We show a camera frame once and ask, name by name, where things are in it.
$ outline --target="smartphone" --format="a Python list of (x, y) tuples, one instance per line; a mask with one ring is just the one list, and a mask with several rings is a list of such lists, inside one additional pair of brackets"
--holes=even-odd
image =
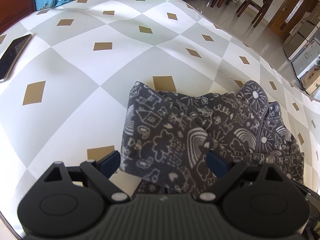
[(6, 81), (24, 47), (30, 41), (31, 34), (17, 38), (11, 42), (0, 58), (0, 83)]

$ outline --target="cardboard box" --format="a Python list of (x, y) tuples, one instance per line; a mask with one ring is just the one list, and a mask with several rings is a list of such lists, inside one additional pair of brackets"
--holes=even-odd
[(314, 65), (302, 78), (302, 84), (311, 95), (320, 86), (320, 67)]

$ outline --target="white screw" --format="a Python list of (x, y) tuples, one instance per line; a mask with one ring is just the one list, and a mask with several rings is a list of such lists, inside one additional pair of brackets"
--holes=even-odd
[(117, 192), (117, 193), (113, 193), (111, 195), (111, 198), (114, 200), (114, 201), (124, 201), (128, 198), (128, 195), (126, 193), (123, 193), (123, 192)]
[(203, 201), (212, 201), (215, 200), (216, 195), (211, 192), (203, 192), (199, 195), (199, 198)]

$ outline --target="wooden chair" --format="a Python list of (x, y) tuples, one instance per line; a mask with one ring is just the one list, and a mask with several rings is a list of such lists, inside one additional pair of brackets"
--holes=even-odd
[(245, 0), (242, 5), (239, 7), (239, 9), (237, 10), (237, 17), (239, 17), (244, 10), (249, 6), (252, 5), (253, 7), (255, 7), (257, 10), (259, 10), (259, 12), (257, 13), (257, 15), (255, 16), (255, 18), (253, 19), (253, 21), (251, 22), (252, 24), (257, 20), (257, 22), (254, 24), (254, 28), (257, 27), (257, 25), (259, 24), (259, 22), (262, 20), (262, 18), (264, 17), (264, 15), (266, 14), (266, 12), (268, 11), (271, 3), (273, 0), (263, 0), (263, 5), (262, 7), (260, 7), (257, 3), (255, 3), (252, 0)]

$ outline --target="wooden door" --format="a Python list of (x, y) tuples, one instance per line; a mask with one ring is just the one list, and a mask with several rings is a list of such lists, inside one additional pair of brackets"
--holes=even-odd
[(317, 2), (318, 0), (285, 0), (268, 26), (285, 40), (305, 12), (311, 12)]

